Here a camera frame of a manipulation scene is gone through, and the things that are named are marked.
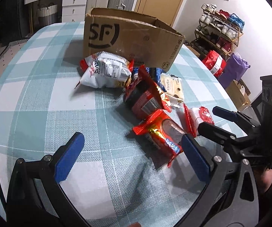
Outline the grey white laundry basket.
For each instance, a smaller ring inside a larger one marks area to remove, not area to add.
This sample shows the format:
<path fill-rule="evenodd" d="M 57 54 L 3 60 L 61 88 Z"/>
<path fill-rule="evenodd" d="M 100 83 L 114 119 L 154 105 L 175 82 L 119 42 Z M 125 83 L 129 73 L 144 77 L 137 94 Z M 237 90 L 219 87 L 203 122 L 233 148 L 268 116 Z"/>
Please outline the grey white laundry basket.
<path fill-rule="evenodd" d="M 50 3 L 47 7 L 37 9 L 37 16 L 40 27 L 45 27 L 54 24 L 58 20 L 57 5 Z"/>

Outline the blue Oreo pack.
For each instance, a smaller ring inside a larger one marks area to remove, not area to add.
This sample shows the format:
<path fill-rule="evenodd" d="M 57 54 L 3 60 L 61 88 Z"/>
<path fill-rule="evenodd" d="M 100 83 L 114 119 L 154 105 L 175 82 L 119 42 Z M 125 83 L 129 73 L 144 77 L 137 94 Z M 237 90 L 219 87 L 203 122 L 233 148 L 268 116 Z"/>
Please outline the blue Oreo pack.
<path fill-rule="evenodd" d="M 160 80 L 160 75 L 164 73 L 164 71 L 161 68 L 145 68 L 147 73 L 150 75 L 150 77 L 155 81 L 158 82 Z M 132 71 L 132 79 L 135 80 L 138 77 L 139 68 L 134 68 Z"/>

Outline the teal white checkered tablecloth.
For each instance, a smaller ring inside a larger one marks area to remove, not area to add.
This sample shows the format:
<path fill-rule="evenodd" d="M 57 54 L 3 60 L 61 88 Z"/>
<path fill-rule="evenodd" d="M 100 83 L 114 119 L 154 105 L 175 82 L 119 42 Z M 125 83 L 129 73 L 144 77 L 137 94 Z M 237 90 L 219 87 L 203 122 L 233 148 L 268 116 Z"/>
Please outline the teal white checkered tablecloth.
<path fill-rule="evenodd" d="M 204 184 L 186 156 L 167 159 L 145 137 L 119 89 L 78 86 L 83 23 L 35 33 L 0 77 L 0 183 L 7 192 L 16 159 L 42 159 L 75 132 L 85 146 L 66 195 L 92 226 L 173 226 Z"/>

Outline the silver red snack bag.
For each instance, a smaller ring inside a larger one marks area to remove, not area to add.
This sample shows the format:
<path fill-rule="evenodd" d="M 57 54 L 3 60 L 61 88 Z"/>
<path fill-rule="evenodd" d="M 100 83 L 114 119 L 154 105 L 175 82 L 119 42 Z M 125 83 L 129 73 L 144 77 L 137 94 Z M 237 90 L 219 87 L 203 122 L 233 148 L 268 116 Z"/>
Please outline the silver red snack bag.
<path fill-rule="evenodd" d="M 82 59 L 79 65 L 83 75 L 77 85 L 95 89 L 125 88 L 131 82 L 134 60 L 101 51 Z"/>

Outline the wooden shoe rack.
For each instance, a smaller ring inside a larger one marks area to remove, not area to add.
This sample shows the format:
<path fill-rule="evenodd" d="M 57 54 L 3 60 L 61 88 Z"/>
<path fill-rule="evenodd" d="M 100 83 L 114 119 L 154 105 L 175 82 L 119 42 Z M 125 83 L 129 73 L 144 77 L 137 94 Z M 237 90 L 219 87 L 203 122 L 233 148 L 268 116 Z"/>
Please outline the wooden shoe rack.
<path fill-rule="evenodd" d="M 245 22 L 234 13 L 217 10 L 215 4 L 203 4 L 201 9 L 203 12 L 194 30 L 195 39 L 190 45 L 202 57 L 214 50 L 225 60 L 229 59 L 243 36 Z"/>

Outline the dark red snack bag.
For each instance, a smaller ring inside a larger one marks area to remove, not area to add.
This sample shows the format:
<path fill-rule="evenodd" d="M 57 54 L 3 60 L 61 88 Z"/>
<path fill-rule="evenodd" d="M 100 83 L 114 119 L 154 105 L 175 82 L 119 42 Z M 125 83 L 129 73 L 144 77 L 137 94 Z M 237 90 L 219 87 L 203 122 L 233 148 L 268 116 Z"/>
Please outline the dark red snack bag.
<path fill-rule="evenodd" d="M 138 68 L 138 76 L 126 87 L 124 102 L 139 120 L 144 120 L 156 110 L 172 111 L 169 98 L 150 77 L 144 65 Z"/>

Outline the purple fabric bag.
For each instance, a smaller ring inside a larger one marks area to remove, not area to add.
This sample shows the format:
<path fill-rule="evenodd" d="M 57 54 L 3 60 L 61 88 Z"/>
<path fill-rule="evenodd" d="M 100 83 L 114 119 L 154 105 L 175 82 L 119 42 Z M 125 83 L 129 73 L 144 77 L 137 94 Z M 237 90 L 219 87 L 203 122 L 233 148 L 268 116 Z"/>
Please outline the purple fabric bag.
<path fill-rule="evenodd" d="M 218 81 L 226 89 L 233 80 L 238 82 L 249 68 L 250 64 L 240 54 L 233 53 L 226 61 L 226 67 L 218 77 Z"/>

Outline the brown SF cardboard box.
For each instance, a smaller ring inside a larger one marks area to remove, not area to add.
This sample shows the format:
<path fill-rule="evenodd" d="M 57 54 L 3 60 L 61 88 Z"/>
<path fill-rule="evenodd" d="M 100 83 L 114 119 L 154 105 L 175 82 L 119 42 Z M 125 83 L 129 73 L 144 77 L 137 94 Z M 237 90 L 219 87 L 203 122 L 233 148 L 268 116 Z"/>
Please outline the brown SF cardboard box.
<path fill-rule="evenodd" d="M 135 65 L 168 71 L 185 37 L 156 17 L 132 11 L 93 8 L 85 16 L 83 56 L 105 51 Z"/>

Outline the red shopping bag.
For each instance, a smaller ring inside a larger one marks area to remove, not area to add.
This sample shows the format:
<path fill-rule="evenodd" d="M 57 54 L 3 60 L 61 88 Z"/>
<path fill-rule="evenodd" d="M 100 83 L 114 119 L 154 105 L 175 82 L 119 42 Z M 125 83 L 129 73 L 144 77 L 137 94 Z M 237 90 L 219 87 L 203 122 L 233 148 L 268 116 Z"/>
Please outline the red shopping bag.
<path fill-rule="evenodd" d="M 202 62 L 216 78 L 223 73 L 226 67 L 226 61 L 214 50 L 209 51 Z"/>

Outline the beige cookie pack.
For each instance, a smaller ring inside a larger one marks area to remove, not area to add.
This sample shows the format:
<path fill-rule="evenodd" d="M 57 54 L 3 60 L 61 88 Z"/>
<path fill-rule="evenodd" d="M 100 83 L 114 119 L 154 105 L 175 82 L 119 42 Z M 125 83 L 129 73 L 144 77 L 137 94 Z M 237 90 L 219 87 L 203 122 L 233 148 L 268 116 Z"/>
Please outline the beige cookie pack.
<path fill-rule="evenodd" d="M 172 106 L 182 108 L 184 103 L 184 92 L 182 79 L 174 75 L 162 73 L 160 81 L 165 89 L 165 95 L 169 98 Z"/>

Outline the red orange Oreo pack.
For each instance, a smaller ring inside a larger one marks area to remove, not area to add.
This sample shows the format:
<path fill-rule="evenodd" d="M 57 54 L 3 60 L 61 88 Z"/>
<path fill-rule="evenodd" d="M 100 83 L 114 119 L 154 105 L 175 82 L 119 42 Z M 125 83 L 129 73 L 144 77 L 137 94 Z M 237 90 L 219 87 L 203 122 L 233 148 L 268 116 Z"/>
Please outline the red orange Oreo pack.
<path fill-rule="evenodd" d="M 183 152 L 181 140 L 186 132 L 162 109 L 156 110 L 132 130 L 136 135 L 150 137 L 152 143 L 168 157 L 168 168 L 171 167 L 174 159 Z"/>

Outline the small cardboard box on floor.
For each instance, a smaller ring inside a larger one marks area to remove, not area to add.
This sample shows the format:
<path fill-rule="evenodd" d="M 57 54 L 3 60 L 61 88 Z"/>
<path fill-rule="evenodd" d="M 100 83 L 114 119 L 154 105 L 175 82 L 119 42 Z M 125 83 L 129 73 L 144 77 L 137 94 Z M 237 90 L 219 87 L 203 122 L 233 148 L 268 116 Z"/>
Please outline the small cardboard box on floor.
<path fill-rule="evenodd" d="M 238 111 L 250 106 L 251 101 L 245 92 L 245 87 L 236 80 L 233 80 L 225 90 Z"/>

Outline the white red balloon glue bag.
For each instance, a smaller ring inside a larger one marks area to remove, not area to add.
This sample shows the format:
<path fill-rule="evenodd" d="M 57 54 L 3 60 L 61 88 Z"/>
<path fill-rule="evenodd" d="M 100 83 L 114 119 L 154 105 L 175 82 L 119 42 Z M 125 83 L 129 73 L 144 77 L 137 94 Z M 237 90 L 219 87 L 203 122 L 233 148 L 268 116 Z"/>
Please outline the white red balloon glue bag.
<path fill-rule="evenodd" d="M 185 119 L 186 119 L 186 132 L 191 134 L 194 138 L 196 138 L 199 133 L 197 128 L 199 124 L 202 122 L 207 122 L 209 124 L 214 124 L 214 120 L 209 110 L 206 107 L 199 108 L 188 108 L 186 104 L 183 104 Z"/>

